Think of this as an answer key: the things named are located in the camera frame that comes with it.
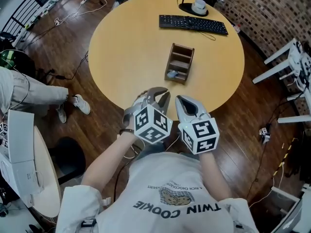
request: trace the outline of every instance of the pant leg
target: pant leg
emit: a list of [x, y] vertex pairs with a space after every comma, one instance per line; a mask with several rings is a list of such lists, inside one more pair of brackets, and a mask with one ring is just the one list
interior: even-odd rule
[[162, 143], [156, 143], [153, 145], [148, 145], [143, 149], [142, 152], [140, 152], [140, 154], [136, 157], [135, 161], [142, 159], [149, 154], [161, 153], [161, 152], [165, 152], [165, 148], [164, 148]]
[[26, 97], [22, 104], [14, 107], [15, 110], [38, 113], [38, 110], [47, 111], [49, 105], [60, 105], [68, 99], [69, 92], [67, 88], [45, 85], [31, 77], [26, 77], [13, 71], [14, 88], [10, 106], [19, 104]]

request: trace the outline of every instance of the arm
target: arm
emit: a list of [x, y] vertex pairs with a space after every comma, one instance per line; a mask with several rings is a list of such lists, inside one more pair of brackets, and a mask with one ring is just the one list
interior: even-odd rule
[[203, 183], [208, 192], [217, 201], [231, 198], [231, 190], [217, 166], [212, 152], [199, 155], [202, 167]]
[[120, 135], [120, 137], [88, 167], [81, 184], [91, 186], [99, 190], [99, 192], [102, 192], [115, 173], [123, 156], [136, 139], [136, 136], [131, 133], [124, 132]]

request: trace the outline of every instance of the white chair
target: white chair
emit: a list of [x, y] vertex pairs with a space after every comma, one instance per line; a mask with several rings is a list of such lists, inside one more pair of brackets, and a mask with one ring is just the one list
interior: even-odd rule
[[[301, 93], [298, 93], [293, 96], [287, 97], [287, 101], [294, 100], [300, 95], [300, 98], [306, 99], [307, 105], [310, 111], [311, 109], [310, 88], [309, 87], [306, 88], [306, 85], [300, 80], [299, 74], [301, 71], [303, 71], [304, 73], [308, 73], [309, 68], [311, 67], [311, 58], [305, 52], [303, 52], [302, 44], [294, 38], [292, 41], [290, 41], [284, 47], [282, 47], [279, 51], [277, 51], [276, 53], [271, 55], [268, 59], [266, 59], [264, 63], [265, 64], [270, 63], [271, 61], [273, 61], [274, 59], [276, 59], [277, 57], [279, 57], [280, 55], [282, 55], [288, 50], [289, 50], [289, 54], [288, 54], [287, 60], [276, 65], [270, 70], [262, 73], [258, 77], [254, 78], [253, 83], [258, 83], [272, 76], [273, 74], [276, 74], [277, 72], [280, 72], [281, 70], [287, 67], [290, 67], [292, 71], [289, 74], [280, 77], [280, 79], [284, 79], [290, 75], [295, 75], [296, 85], [304, 93], [302, 95], [300, 95]], [[281, 117], [277, 121], [279, 123], [306, 122], [306, 121], [311, 121], [311, 115]]]

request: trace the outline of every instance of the keyboard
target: keyboard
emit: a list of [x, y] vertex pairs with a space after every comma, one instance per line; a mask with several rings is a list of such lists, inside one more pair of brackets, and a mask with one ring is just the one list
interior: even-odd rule
[[225, 28], [223, 22], [197, 17], [160, 15], [159, 27], [174, 28], [174, 29], [189, 29], [189, 30], [228, 35], [227, 29]]

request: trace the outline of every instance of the white table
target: white table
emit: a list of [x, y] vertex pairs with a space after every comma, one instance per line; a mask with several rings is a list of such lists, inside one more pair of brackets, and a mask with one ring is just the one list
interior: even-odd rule
[[44, 216], [55, 217], [60, 210], [61, 192], [52, 159], [37, 126], [34, 126], [34, 154], [38, 182], [42, 185], [43, 180], [43, 191], [33, 195], [33, 208]]

